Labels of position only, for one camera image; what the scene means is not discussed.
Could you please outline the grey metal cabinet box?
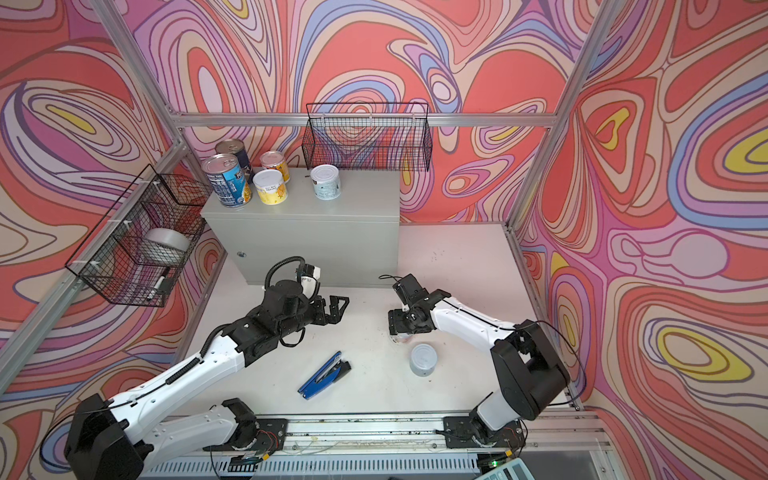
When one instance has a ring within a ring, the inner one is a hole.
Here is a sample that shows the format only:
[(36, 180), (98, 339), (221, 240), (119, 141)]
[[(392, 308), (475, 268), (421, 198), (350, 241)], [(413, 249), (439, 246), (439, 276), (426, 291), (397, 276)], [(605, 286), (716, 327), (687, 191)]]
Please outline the grey metal cabinet box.
[(377, 287), (380, 275), (398, 269), (400, 175), (343, 170), (340, 182), (338, 198), (320, 200), (308, 171), (294, 168), (284, 202), (268, 206), (254, 198), (229, 208), (212, 195), (201, 215), (249, 284), (298, 255), (321, 269), (324, 286)]

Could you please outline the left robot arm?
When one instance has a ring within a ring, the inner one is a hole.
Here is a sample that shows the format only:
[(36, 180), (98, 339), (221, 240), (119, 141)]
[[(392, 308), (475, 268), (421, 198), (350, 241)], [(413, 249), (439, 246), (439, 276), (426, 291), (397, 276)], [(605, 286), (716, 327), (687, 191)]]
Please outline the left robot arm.
[(200, 350), (167, 371), (110, 399), (94, 394), (77, 406), (64, 456), (78, 479), (137, 479), (158, 464), (220, 446), (254, 448), (264, 430), (256, 414), (231, 398), (200, 414), (170, 414), (223, 379), (254, 364), (286, 337), (311, 325), (339, 323), (349, 300), (320, 294), (320, 270), (301, 256), (273, 265), (261, 302), (214, 328)]

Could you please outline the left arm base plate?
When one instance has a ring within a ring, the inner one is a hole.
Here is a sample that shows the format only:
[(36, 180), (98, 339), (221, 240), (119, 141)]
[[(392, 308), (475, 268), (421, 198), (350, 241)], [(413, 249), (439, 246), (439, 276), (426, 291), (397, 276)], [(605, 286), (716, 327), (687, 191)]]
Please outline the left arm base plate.
[(203, 450), (272, 454), (283, 449), (288, 424), (287, 418), (261, 418), (247, 422), (245, 426), (238, 426), (225, 443), (206, 446)]

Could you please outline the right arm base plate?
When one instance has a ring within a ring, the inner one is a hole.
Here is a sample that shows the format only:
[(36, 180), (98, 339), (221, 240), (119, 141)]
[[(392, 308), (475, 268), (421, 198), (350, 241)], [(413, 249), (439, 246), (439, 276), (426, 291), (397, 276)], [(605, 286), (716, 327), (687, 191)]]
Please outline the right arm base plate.
[(469, 415), (446, 416), (442, 421), (442, 429), (437, 430), (437, 433), (444, 437), (449, 449), (516, 450), (524, 447), (527, 440), (525, 427), (519, 420), (509, 422), (496, 431)]

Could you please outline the dark blue labelled can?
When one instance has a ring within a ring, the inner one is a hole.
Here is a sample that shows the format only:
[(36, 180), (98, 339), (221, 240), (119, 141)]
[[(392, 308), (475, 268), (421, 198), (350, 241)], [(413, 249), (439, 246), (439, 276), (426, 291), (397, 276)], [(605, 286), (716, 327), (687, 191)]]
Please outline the dark blue labelled can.
[(215, 151), (217, 154), (232, 154), (239, 162), (241, 170), (246, 175), (249, 182), (252, 181), (253, 168), (249, 160), (245, 144), (240, 139), (226, 139), (218, 142), (215, 145)]

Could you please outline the aluminium front rail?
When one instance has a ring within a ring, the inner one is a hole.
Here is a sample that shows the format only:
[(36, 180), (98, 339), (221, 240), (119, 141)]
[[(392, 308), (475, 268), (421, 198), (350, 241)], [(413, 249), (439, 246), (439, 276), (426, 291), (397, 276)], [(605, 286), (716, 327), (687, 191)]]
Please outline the aluminium front rail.
[(282, 450), (198, 450), (144, 473), (146, 479), (476, 479), (519, 459), (502, 448), (449, 449), (437, 433), (444, 415), (290, 415)]

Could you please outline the white lid can back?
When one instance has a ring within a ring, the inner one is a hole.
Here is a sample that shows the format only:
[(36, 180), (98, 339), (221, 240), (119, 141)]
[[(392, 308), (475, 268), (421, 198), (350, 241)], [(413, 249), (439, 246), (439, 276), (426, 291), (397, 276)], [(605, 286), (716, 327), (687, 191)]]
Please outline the white lid can back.
[(278, 205), (288, 197), (283, 175), (274, 169), (263, 169), (253, 177), (257, 195), (265, 205)]

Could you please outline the blue black stapler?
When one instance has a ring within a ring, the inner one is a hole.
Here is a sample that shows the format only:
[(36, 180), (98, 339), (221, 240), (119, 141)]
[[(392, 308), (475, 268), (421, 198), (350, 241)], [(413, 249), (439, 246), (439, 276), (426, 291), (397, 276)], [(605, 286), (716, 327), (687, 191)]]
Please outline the blue black stapler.
[(351, 364), (337, 351), (298, 390), (298, 394), (309, 400), (338, 382), (352, 370)]

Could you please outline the small gold can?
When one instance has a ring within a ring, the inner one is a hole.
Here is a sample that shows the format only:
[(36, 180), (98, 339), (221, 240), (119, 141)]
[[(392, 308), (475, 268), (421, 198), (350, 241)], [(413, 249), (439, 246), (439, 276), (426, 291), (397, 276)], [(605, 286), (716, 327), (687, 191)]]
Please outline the small gold can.
[(290, 181), (290, 169), (282, 152), (267, 151), (260, 156), (260, 164), (264, 169), (277, 170), (281, 173), (283, 181)]

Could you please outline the white lid can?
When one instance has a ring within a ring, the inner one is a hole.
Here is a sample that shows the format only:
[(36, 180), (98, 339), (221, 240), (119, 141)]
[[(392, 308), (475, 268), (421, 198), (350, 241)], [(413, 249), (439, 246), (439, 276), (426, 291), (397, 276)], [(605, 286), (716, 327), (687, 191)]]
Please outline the white lid can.
[(340, 174), (334, 165), (318, 165), (310, 171), (315, 196), (324, 201), (338, 198), (341, 194)]
[(411, 371), (420, 377), (430, 376), (438, 363), (437, 351), (429, 344), (420, 343), (415, 345), (409, 356), (409, 365)]
[(265, 205), (278, 205), (288, 197), (283, 175), (274, 169), (263, 169), (253, 177), (257, 195)]

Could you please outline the light blue labelled can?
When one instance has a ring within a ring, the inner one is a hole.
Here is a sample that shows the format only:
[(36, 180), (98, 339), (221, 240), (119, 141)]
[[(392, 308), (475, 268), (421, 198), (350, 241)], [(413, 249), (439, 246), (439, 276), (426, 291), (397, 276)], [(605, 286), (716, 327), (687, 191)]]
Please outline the light blue labelled can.
[(251, 201), (248, 176), (235, 155), (213, 155), (202, 163), (202, 170), (223, 206), (238, 208)]

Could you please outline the white device corner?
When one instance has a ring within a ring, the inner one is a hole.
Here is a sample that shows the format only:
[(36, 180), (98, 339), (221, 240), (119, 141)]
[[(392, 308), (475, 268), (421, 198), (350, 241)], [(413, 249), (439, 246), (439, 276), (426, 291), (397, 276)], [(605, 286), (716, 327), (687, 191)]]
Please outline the white device corner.
[(496, 465), (476, 480), (534, 480), (534, 476), (522, 459), (514, 459)]

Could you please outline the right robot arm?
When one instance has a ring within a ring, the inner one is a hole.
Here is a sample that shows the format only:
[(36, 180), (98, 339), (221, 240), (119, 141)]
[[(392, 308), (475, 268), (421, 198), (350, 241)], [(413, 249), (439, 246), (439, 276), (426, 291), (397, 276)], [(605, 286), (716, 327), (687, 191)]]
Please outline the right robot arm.
[(428, 291), (412, 274), (397, 278), (392, 288), (402, 307), (388, 313), (391, 336), (440, 331), (490, 354), (498, 388), (468, 415), (477, 440), (487, 442), (514, 422), (535, 420), (571, 383), (568, 369), (537, 322), (495, 319), (445, 290)]

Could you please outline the white lid can front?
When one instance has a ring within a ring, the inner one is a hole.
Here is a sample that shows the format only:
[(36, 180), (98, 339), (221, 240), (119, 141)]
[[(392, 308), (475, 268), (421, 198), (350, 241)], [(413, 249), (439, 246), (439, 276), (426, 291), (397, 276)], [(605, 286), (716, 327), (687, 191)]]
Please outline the white lid can front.
[(340, 174), (334, 165), (318, 165), (310, 171), (315, 196), (324, 201), (338, 198), (341, 194)]

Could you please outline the white tape roll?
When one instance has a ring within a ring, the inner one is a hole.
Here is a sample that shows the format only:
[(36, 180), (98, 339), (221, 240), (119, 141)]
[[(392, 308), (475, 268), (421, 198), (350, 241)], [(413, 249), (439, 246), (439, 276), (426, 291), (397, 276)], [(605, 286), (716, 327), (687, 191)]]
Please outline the white tape roll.
[(190, 240), (184, 234), (153, 228), (145, 234), (140, 252), (147, 264), (171, 267), (182, 263), (189, 246)]

